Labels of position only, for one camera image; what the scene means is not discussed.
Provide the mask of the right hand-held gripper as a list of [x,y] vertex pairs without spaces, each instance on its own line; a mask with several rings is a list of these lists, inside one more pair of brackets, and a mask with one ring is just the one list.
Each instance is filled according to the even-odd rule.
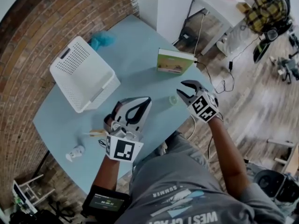
[[187,105],[190,114],[207,123],[219,113],[216,96],[206,89],[202,90],[199,81],[185,80],[181,84],[194,90],[193,95],[189,96],[182,90],[177,89],[178,96]]

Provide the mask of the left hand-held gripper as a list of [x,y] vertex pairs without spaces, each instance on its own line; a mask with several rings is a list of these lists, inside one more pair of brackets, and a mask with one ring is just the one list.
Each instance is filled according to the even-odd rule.
[[133,163],[144,145],[140,132],[151,110],[152,100],[150,97],[136,97],[120,102],[122,107],[117,112],[117,121],[112,122],[106,136],[106,155],[111,160]]

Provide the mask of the white perforated plastic basket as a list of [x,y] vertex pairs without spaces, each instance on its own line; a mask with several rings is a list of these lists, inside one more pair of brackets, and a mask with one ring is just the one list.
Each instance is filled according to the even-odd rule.
[[80,36],[54,60],[50,72],[77,113],[98,109],[121,84],[115,71]]

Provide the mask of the person's left forearm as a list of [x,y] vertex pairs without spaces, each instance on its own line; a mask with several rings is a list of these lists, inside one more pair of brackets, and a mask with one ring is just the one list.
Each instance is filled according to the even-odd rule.
[[120,162],[110,159],[105,155],[93,185],[108,190],[116,190]]

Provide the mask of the small cardboard box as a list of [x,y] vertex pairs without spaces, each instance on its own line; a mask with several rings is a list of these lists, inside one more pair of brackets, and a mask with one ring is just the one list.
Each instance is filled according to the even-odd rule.
[[236,4],[236,8],[243,14],[246,14],[251,9],[251,7],[245,2],[238,2]]

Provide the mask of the person's left hand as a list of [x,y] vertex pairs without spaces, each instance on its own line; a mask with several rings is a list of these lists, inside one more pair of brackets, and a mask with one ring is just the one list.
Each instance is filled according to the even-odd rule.
[[112,110],[112,112],[104,118],[104,126],[107,126],[107,127],[111,126],[112,122],[115,120],[115,116],[116,116],[118,110],[121,107],[122,107],[122,103],[120,101],[118,101],[117,104],[115,105],[114,109]]

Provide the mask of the person's grey trousers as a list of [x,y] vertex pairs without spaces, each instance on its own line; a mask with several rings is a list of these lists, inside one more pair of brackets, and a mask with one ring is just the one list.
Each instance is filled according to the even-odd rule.
[[183,154],[193,158],[200,165],[205,168],[209,168],[208,161],[205,156],[200,152],[198,148],[192,146],[192,144],[179,132],[173,132],[166,140],[166,150],[164,151],[163,145],[157,147],[152,153],[140,161],[133,174],[137,174],[141,167],[149,160],[162,156],[164,154]]

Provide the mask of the white spray bottle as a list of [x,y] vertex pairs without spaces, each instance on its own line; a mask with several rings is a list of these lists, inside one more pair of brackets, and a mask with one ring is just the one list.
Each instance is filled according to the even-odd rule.
[[78,145],[74,147],[69,153],[65,155],[66,159],[73,162],[75,158],[81,157],[85,152],[85,147],[83,145]]

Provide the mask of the teal crumpled cloth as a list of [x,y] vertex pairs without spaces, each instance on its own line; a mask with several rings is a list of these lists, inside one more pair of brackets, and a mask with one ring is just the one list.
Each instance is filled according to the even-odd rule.
[[100,31],[92,35],[88,44],[95,51],[107,47],[115,42],[115,36],[108,31]]

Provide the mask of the black office chair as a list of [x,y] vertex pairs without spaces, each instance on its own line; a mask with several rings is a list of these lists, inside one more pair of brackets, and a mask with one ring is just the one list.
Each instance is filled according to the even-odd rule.
[[266,51],[268,50],[270,44],[275,41],[279,36],[286,33],[292,28],[292,20],[288,19],[285,21],[276,22],[274,25],[267,26],[262,32],[265,38],[260,41],[260,43],[255,47],[253,52],[254,63],[258,63]]

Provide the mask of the black wrist-mounted screen device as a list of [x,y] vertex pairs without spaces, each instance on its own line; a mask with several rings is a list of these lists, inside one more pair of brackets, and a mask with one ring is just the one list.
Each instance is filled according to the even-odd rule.
[[93,185],[82,205],[82,214],[116,220],[128,208],[131,198],[126,193]]

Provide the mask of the person's grey printed t-shirt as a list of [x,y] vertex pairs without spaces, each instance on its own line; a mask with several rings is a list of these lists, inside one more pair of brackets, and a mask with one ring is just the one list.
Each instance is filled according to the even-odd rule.
[[280,209],[250,184],[239,197],[221,189],[206,167],[184,154],[139,164],[131,204],[115,224],[284,224]]

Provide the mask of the wooden table with white legs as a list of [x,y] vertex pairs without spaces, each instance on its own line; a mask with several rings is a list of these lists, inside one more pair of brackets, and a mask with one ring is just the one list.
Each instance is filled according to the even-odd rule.
[[279,141],[273,139],[268,139],[267,143],[285,146],[291,149],[290,155],[288,156],[287,160],[282,160],[281,158],[276,157],[274,161],[284,165],[282,173],[295,176],[297,170],[299,169],[299,143],[292,143],[289,141]]

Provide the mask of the grey office chair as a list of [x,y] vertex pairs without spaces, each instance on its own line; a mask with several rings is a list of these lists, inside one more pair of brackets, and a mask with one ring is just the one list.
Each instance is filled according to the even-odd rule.
[[289,175],[265,169],[258,172],[253,182],[274,200],[283,203],[294,203],[299,198],[299,185]]

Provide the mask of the white shelf rack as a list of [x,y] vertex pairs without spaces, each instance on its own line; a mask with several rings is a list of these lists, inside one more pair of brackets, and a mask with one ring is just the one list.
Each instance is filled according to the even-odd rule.
[[16,180],[13,180],[12,193],[14,196],[14,203],[18,205],[21,211],[23,211],[25,214],[36,214],[38,212],[36,206],[55,191],[55,188],[53,188],[43,195],[38,194],[37,191],[34,191],[34,186],[32,187],[31,184],[43,176],[44,175],[41,174],[22,184],[19,184]]

